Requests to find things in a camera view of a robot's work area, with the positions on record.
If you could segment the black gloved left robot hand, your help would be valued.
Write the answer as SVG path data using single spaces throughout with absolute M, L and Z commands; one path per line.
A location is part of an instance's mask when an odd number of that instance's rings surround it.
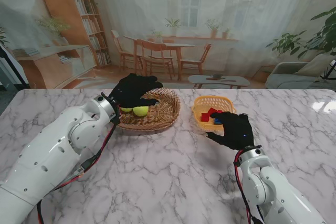
M 119 81 L 108 97 L 112 98 L 121 108 L 153 106 L 159 101 L 142 97 L 147 92 L 162 87 L 163 84 L 155 76 L 138 76 L 131 73 Z

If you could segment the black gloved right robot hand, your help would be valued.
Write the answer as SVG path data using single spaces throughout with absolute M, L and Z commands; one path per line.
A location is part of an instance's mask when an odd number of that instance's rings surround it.
M 211 114 L 211 118 L 221 122 L 224 135 L 221 136 L 213 132 L 206 132 L 209 139 L 237 151 L 254 146 L 254 135 L 247 114 L 216 112 Z

